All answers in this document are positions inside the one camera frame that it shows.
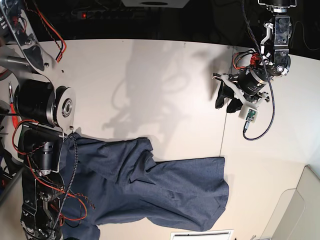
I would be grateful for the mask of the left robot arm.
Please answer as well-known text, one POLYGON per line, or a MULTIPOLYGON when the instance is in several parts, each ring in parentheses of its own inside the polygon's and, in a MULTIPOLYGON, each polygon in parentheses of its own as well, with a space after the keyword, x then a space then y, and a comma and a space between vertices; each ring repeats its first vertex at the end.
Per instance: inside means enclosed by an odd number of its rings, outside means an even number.
POLYGON ((295 0, 259 0, 271 18, 262 23, 265 29, 260 41, 254 36, 249 18, 244 18, 248 34, 255 47, 237 52, 232 57, 235 74, 214 73, 213 78, 220 81, 215 108, 224 106, 229 99, 228 113, 235 113, 245 107, 256 109, 262 101, 274 102, 274 93, 264 92, 265 86, 271 86, 274 77, 289 73, 291 58, 289 56, 290 38, 293 31, 291 18, 287 11, 297 5, 295 0))

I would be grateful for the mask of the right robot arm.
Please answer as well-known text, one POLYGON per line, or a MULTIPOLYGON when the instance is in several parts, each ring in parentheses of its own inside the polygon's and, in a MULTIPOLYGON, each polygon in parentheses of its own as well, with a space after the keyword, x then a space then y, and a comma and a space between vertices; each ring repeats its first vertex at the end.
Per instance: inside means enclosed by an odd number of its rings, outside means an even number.
POLYGON ((72 88, 59 85, 62 70, 58 64, 67 48, 59 33, 54 41, 56 57, 40 45, 28 19, 29 8, 23 0, 0 3, 0 33, 9 35, 21 55, 6 46, 0 48, 0 65, 17 79, 16 89, 9 91, 10 116, 14 121, 11 142, 22 166, 23 204, 20 224, 28 240, 62 240, 62 226, 67 217, 62 210, 68 198, 79 202, 80 224, 87 217, 89 200, 71 190, 60 174, 63 143, 76 138, 73 123, 76 96, 72 88))

